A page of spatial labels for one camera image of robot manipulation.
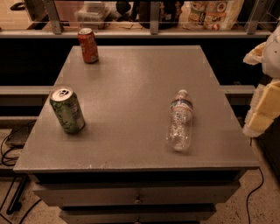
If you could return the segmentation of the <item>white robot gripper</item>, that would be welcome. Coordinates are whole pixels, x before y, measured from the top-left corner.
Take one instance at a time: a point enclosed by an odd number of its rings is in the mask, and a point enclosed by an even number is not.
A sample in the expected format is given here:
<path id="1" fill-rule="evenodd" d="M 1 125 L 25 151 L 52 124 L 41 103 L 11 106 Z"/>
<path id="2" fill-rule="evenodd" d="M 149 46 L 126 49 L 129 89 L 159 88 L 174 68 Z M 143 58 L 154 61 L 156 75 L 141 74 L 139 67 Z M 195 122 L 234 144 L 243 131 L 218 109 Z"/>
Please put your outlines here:
<path id="1" fill-rule="evenodd" d="M 262 72 L 271 78 L 280 79 L 280 26 L 248 52 L 243 62 L 251 66 L 262 63 Z M 280 80 L 255 89 L 250 109 L 245 118 L 243 133 L 247 137 L 259 137 L 280 116 Z"/>

